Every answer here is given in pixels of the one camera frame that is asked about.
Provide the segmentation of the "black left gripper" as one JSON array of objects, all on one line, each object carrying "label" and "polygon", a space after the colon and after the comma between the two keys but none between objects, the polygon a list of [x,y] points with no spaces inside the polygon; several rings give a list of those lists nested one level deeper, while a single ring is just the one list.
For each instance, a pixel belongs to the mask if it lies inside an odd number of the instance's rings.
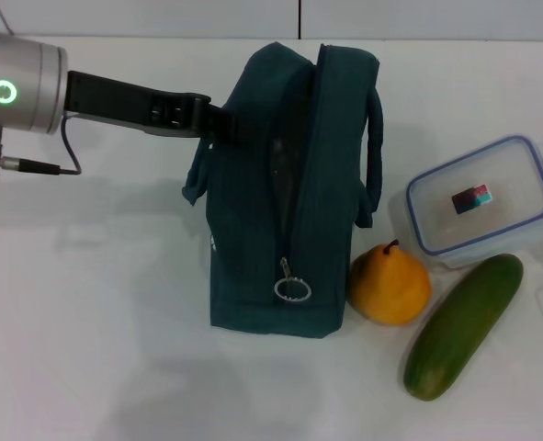
[{"label": "black left gripper", "polygon": [[243,146],[253,123],[210,98],[132,85],[88,73],[68,73],[64,110],[80,119],[140,130],[154,136],[208,138]]}]

